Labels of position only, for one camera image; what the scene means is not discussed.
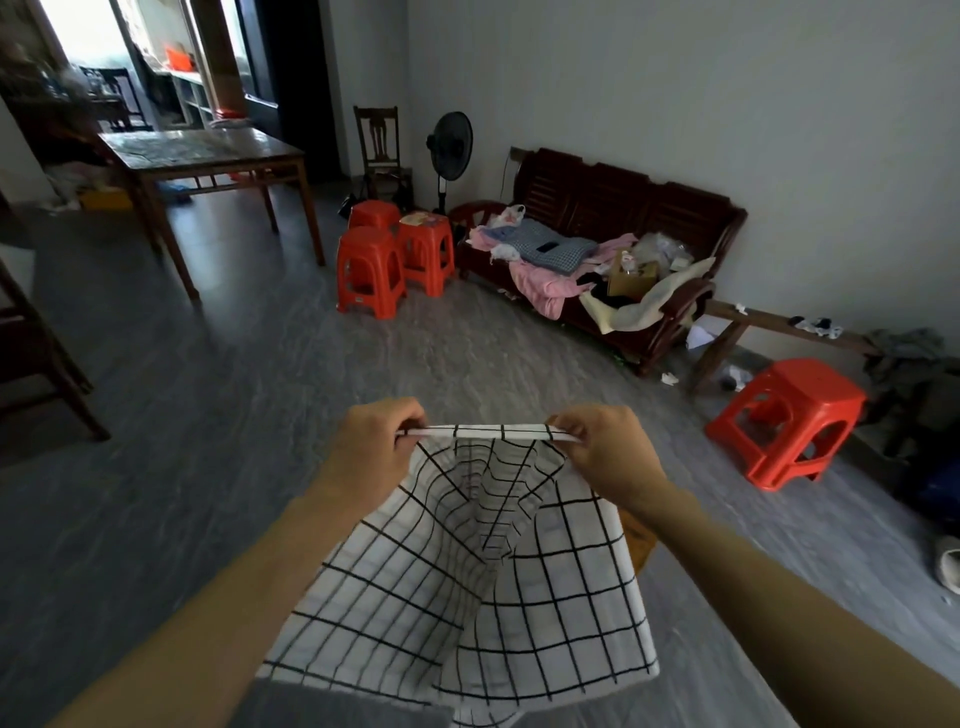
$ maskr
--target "white wall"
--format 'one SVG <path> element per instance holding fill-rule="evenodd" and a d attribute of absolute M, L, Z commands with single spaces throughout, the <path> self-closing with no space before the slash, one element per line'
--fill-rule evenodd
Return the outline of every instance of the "white wall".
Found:
<path fill-rule="evenodd" d="M 496 196 L 511 144 L 702 186 L 750 213 L 723 299 L 858 330 L 934 326 L 960 349 L 960 3 L 410 0 L 408 25 L 414 138 L 450 110 L 473 124 L 453 204 Z M 413 152 L 433 206 L 429 156 Z"/>
<path fill-rule="evenodd" d="M 400 161 L 409 166 L 407 0 L 320 0 L 320 10 L 341 168 L 363 174 L 354 105 L 399 108 Z"/>
<path fill-rule="evenodd" d="M 0 98 L 0 192 L 11 205 L 43 202 L 57 196 L 2 98 Z"/>

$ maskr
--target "red plastic stool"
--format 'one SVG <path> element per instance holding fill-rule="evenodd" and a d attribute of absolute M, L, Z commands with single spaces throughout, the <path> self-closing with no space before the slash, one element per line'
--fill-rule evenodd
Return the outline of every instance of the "red plastic stool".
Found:
<path fill-rule="evenodd" d="M 389 230 L 391 225 L 400 222 L 400 209 L 393 203 L 381 200 L 365 200 L 350 209 L 350 221 L 347 229 L 380 228 Z"/>
<path fill-rule="evenodd" d="M 866 399 L 859 387 L 819 359 L 786 359 L 757 375 L 706 432 L 744 457 L 744 474 L 757 488 L 776 491 L 798 475 L 820 479 Z M 735 421 L 742 412 L 754 423 L 776 427 L 773 442 L 762 447 L 749 437 Z M 806 456 L 810 444 L 814 451 Z"/>
<path fill-rule="evenodd" d="M 378 319 L 396 316 L 396 302 L 407 293 L 396 242 L 390 231 L 354 228 L 337 249 L 337 310 L 352 303 L 373 309 Z"/>
<path fill-rule="evenodd" d="M 450 221 L 432 212 L 420 213 L 418 225 L 400 223 L 396 243 L 403 257 L 403 276 L 426 289 L 427 296 L 441 296 L 444 282 L 454 274 L 453 232 Z"/>

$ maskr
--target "hand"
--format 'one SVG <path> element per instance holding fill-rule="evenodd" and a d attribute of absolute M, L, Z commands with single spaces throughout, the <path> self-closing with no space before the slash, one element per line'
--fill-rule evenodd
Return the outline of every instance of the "hand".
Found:
<path fill-rule="evenodd" d="M 597 495 L 643 520 L 646 509 L 676 488 L 629 407 L 582 404 L 547 420 L 580 443 L 555 442 Z"/>
<path fill-rule="evenodd" d="M 423 407 L 412 397 L 351 407 L 308 495 L 359 522 L 383 504 L 410 469 L 420 438 L 396 437 L 396 431 L 423 426 Z"/>

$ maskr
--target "white checkered cloth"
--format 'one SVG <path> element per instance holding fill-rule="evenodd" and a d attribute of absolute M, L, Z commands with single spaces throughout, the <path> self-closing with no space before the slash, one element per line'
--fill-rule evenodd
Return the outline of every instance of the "white checkered cloth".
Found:
<path fill-rule="evenodd" d="M 258 676 L 454 709 L 525 711 L 660 671 L 616 508 L 546 425 L 447 425 L 324 561 Z"/>

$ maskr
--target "orange basket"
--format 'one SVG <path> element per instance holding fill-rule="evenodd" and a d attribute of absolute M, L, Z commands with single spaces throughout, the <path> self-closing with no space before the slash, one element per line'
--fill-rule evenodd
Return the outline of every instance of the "orange basket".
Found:
<path fill-rule="evenodd" d="M 178 51 L 176 48 L 171 48 L 169 45 L 165 45 L 163 48 L 167 52 L 167 63 L 169 63 L 170 67 L 175 71 L 193 70 L 193 60 L 190 58 L 189 53 Z"/>

